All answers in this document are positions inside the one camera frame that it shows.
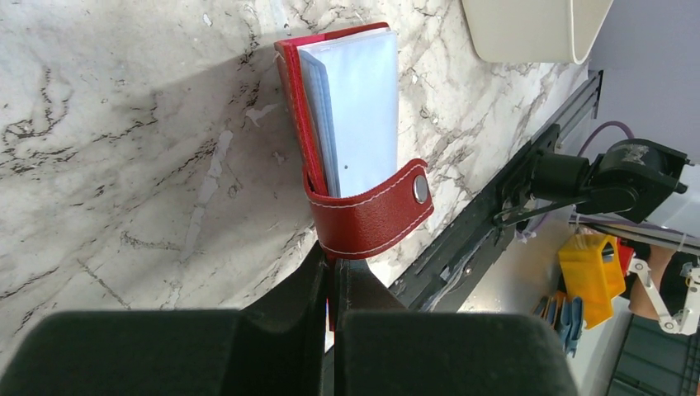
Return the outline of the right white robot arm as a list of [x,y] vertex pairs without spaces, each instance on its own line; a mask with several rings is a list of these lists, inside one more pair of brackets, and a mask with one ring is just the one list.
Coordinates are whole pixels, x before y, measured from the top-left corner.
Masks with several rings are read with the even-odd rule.
[[500,228],[574,206],[580,215],[613,214],[699,235],[699,166],[686,153],[648,139],[617,142],[594,161],[538,149],[504,194],[511,203],[494,216]]

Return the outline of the red card holder wallet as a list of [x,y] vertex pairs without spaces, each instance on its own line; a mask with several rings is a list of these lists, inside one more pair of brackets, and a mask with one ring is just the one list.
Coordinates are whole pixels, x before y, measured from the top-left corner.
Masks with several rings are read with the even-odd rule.
[[320,247],[374,257],[434,210],[428,165],[398,160],[398,47],[384,22],[274,45]]

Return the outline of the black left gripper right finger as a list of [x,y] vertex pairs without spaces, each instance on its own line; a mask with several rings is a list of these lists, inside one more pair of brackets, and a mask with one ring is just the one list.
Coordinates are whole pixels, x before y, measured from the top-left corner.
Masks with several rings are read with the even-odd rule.
[[531,315],[407,309],[364,261],[335,270],[337,395],[574,395],[559,339]]

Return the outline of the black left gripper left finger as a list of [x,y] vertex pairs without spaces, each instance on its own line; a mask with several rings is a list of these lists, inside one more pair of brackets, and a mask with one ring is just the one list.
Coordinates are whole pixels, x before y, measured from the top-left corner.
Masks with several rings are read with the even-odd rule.
[[316,395],[324,253],[237,309],[68,311],[43,319],[1,379],[4,395]]

